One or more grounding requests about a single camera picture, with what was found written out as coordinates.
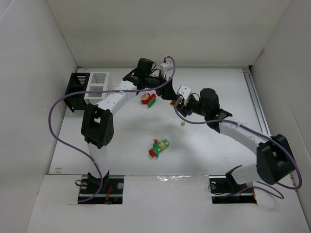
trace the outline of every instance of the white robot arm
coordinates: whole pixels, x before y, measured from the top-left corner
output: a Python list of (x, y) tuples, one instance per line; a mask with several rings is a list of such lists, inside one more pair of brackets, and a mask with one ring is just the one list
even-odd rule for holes
[[(129, 92), (121, 91), (111, 94), (97, 105), (89, 104), (85, 109), (81, 132), (85, 136), (85, 141), (88, 143), (90, 155), (98, 164), (101, 173), (106, 175), (106, 178), (109, 176), (106, 146), (113, 136), (114, 114), (129, 99), (136, 95), (137, 89), (157, 87), (166, 81), (165, 76), (150, 76), (152, 64), (153, 61), (151, 60), (140, 60), (138, 67), (134, 70), (134, 74), (130, 73), (124, 77), (117, 89), (129, 90)], [(185, 86), (181, 86), (177, 94), (175, 94), (172, 82), (156, 90), (156, 93), (165, 100), (172, 100), (173, 104), (177, 100), (182, 100), (175, 107), (184, 117), (196, 113), (204, 116), (206, 121), (214, 119), (234, 120), (231, 113), (220, 108), (218, 96), (213, 89), (203, 89), (200, 92), (199, 100), (192, 95), (191, 89)], [(236, 126), (228, 122), (215, 122), (208, 123), (207, 125), (215, 131), (235, 139), (257, 156), (256, 164), (238, 166), (226, 173), (226, 185), (229, 188), (229, 193), (239, 191), (239, 185), (245, 184), (246, 182), (263, 180), (268, 184), (275, 184), (294, 171), (293, 164), (284, 153), (278, 150), (267, 139), (247, 132), (239, 127), (239, 125)], [(293, 156), (284, 136), (279, 134), (273, 137), (273, 139)], [(99, 176), (94, 167), (89, 171), (88, 177), (93, 180), (98, 179)]]

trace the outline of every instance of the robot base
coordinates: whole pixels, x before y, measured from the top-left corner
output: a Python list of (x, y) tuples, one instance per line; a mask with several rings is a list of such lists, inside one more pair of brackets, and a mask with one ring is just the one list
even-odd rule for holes
[[(81, 202), (79, 204), (122, 204), (123, 184), (124, 176), (109, 176), (104, 188), (99, 194), (97, 194), (92, 200)], [(98, 185), (90, 182), (87, 176), (82, 177), (81, 184), (79, 186), (80, 191), (78, 201), (93, 196), (98, 190)], [(109, 193), (109, 198), (106, 200), (109, 187), (112, 187), (112, 190)]]
[(254, 203), (256, 204), (255, 192), (248, 189), (240, 194), (236, 194), (231, 197), (222, 197), (230, 193), (236, 193), (244, 189), (245, 185), (235, 184), (228, 182), (226, 176), (209, 176), (209, 186), (208, 189), (211, 192), (213, 204), (234, 204), (234, 203)]

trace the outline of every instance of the white table surface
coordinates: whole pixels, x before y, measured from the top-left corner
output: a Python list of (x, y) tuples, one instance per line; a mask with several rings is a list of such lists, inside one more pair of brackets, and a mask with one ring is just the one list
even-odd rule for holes
[[(117, 86), (130, 69), (79, 69), (96, 70), (110, 71)], [(214, 88), (222, 108), (259, 130), (240, 69), (179, 68), (173, 86), (176, 90), (182, 84), (194, 92)], [(123, 204), (77, 205), (78, 187), (74, 182), (87, 173), (91, 163), (82, 154), (57, 143), (49, 173), (67, 175), (45, 176), (27, 233), (310, 232), (296, 193), (282, 187), (277, 188), (285, 200), (258, 190), (257, 204), (212, 204), (205, 174), (225, 174), (256, 157), (208, 126), (181, 126), (169, 101), (157, 98), (148, 109), (140, 104), (140, 96), (116, 114), (115, 134), (108, 146), (112, 174), (144, 175), (125, 176)], [(82, 114), (67, 110), (60, 137), (87, 150), (80, 134)], [(196, 115), (189, 119), (203, 120)], [(171, 143), (158, 159), (148, 155), (155, 138)], [(282, 182), (291, 185), (289, 176)]]
[[(78, 72), (109, 71), (116, 87), (131, 69), (79, 69)], [(175, 91), (180, 85), (199, 93), (213, 88), (223, 109), (241, 122), (259, 130), (244, 75), (241, 69), (178, 68), (173, 79)], [(207, 125), (181, 126), (182, 120), (169, 105), (157, 98), (148, 108), (140, 103), (141, 93), (124, 105), (114, 117), (114, 137), (108, 145), (110, 174), (115, 175), (180, 175), (225, 174), (231, 168), (256, 161), (254, 154), (233, 139), (220, 135)], [(82, 111), (67, 109), (59, 137), (88, 151), (81, 135)], [(198, 115), (187, 117), (203, 121)], [(169, 148), (159, 158), (148, 151), (154, 139), (167, 139)], [(87, 174), (92, 163), (81, 153), (57, 142), (49, 174)]]
[(27, 233), (310, 232), (295, 192), (281, 187), (285, 200), (258, 190), (257, 204), (212, 204), (204, 175), (125, 176), (122, 205), (77, 205), (80, 178), (44, 177)]

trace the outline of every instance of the purple cable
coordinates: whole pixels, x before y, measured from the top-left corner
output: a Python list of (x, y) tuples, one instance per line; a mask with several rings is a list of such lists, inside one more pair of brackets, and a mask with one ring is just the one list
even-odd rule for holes
[(78, 201), (79, 203), (81, 202), (85, 202), (85, 201), (89, 201), (89, 200), (92, 200), (102, 189), (102, 186), (103, 186), (103, 175), (101, 173), (101, 170), (99, 169), (96, 161), (92, 158), (92, 156), (90, 156), (88, 153), (86, 153), (85, 151), (69, 144), (68, 142), (65, 142), (63, 141), (62, 139), (60, 139), (53, 131), (52, 129), (52, 123), (51, 123), (51, 119), (52, 119), (52, 112), (55, 108), (55, 106), (62, 100), (70, 97), (70, 96), (74, 96), (74, 95), (80, 95), (80, 94), (100, 94), (100, 93), (119, 93), (119, 92), (145, 92), (145, 91), (154, 91), (154, 90), (157, 90), (159, 88), (162, 88), (164, 87), (166, 84), (168, 84), (172, 79), (173, 79), (173, 76), (175, 74), (175, 71), (176, 71), (176, 63), (175, 63), (175, 60), (173, 57), (171, 56), (166, 56), (164, 58), (164, 61), (166, 61), (166, 58), (170, 58), (173, 62), (173, 72), (172, 72), (172, 75), (170, 76), (170, 78), (164, 83), (164, 84), (161, 84), (160, 86), (157, 86), (155, 88), (151, 88), (151, 89), (145, 89), (145, 90), (108, 90), (108, 91), (78, 91), (78, 92), (73, 92), (73, 93), (70, 93), (70, 94), (67, 94), (65, 96), (63, 96), (62, 98), (58, 99), (51, 107), (50, 111), (49, 111), (49, 129), (50, 129), (50, 132), (52, 134), (52, 136), (59, 142), (65, 144), (66, 146), (70, 147), (70, 148), (73, 148), (79, 152), (81, 152), (82, 154), (84, 154), (86, 157), (88, 157), (94, 164), (94, 166), (96, 167), (97, 171), (98, 171), (98, 174), (100, 176), (100, 180), (101, 180), (101, 183), (100, 183), (100, 186), (98, 188), (98, 190), (95, 192), (95, 194), (87, 199), (84, 199), (84, 200), (80, 200)]
[[(208, 124), (208, 123), (215, 123), (215, 122), (228, 122), (228, 123), (231, 123), (231, 124), (234, 124), (234, 125), (239, 125), (241, 128), (243, 128), (243, 129), (245, 129), (245, 130), (247, 130), (247, 131), (249, 131), (249, 132), (251, 132), (251, 133), (253, 133), (253, 134), (255, 134), (255, 135), (258, 135), (258, 136), (260, 136), (260, 137), (263, 137), (263, 138), (267, 139), (268, 141), (272, 142), (273, 144), (275, 144), (277, 147), (279, 147), (279, 148), (285, 153), (285, 155), (286, 155), (286, 156), (288, 157), (288, 159), (291, 161), (291, 163), (293, 164), (293, 166), (294, 166), (294, 168), (295, 168), (295, 170), (296, 170), (296, 172), (297, 172), (298, 180), (299, 180), (299, 183), (298, 183), (298, 185), (297, 185), (296, 187), (289, 187), (289, 186), (286, 186), (286, 185), (281, 184), (281, 183), (277, 183), (277, 184), (281, 185), (281, 186), (284, 187), (284, 188), (288, 188), (288, 189), (291, 189), (291, 190), (297, 190), (297, 189), (300, 189), (300, 188), (301, 188), (301, 185), (302, 185), (302, 177), (301, 177), (300, 170), (299, 170), (299, 168), (298, 168), (298, 166), (297, 166), (295, 160), (292, 158), (292, 156), (291, 156), (291, 155), (288, 153), (288, 151), (287, 151), (284, 147), (282, 147), (278, 142), (276, 142), (275, 140), (271, 139), (270, 137), (268, 137), (268, 136), (266, 136), (266, 135), (263, 135), (263, 134), (261, 134), (261, 133), (259, 133), (259, 132), (256, 132), (255, 130), (252, 130), (252, 129), (250, 129), (250, 128), (244, 126), (244, 125), (241, 125), (241, 124), (239, 124), (239, 123), (237, 123), (237, 122), (235, 122), (235, 121), (232, 121), (232, 120), (226, 120), (226, 119), (220, 120), (220, 119), (216, 119), (216, 120), (208, 120), (208, 121), (202, 121), (202, 122), (193, 122), (193, 121), (189, 121), (189, 120), (187, 120), (186, 118), (184, 118), (183, 116), (181, 116), (181, 115), (179, 114), (179, 112), (178, 112), (177, 105), (179, 104), (179, 102), (181, 101), (181, 99), (182, 99), (182, 97), (179, 97), (178, 100), (176, 101), (176, 103), (175, 103), (175, 105), (174, 105), (174, 110), (175, 110), (176, 114), (179, 116), (179, 118), (181, 118), (183, 121), (185, 121), (185, 122), (187, 122), (187, 123), (189, 123), (189, 124), (201, 125), (201, 124)], [(277, 191), (275, 188), (273, 188), (272, 186), (270, 186), (270, 185), (268, 185), (268, 184), (265, 184), (265, 183), (262, 183), (262, 182), (258, 182), (258, 183), (264, 184), (265, 186), (268, 186), (268, 187), (270, 187), (271, 189)], [(247, 189), (250, 189), (250, 188), (259, 188), (259, 189), (261, 189), (261, 190), (266, 191), (267, 193), (272, 194), (272, 193), (271, 193), (270, 191), (268, 191), (268, 190), (265, 190), (265, 189), (260, 188), (260, 187), (252, 186), (252, 187), (247, 187), (247, 188), (241, 190), (241, 191), (238, 192), (238, 193), (230, 194), (230, 195), (227, 195), (227, 196), (225, 196), (225, 197), (230, 197), (230, 196), (239, 194), (239, 193), (241, 193), (241, 192), (243, 192), (243, 191), (245, 191), (245, 190), (247, 190)]]

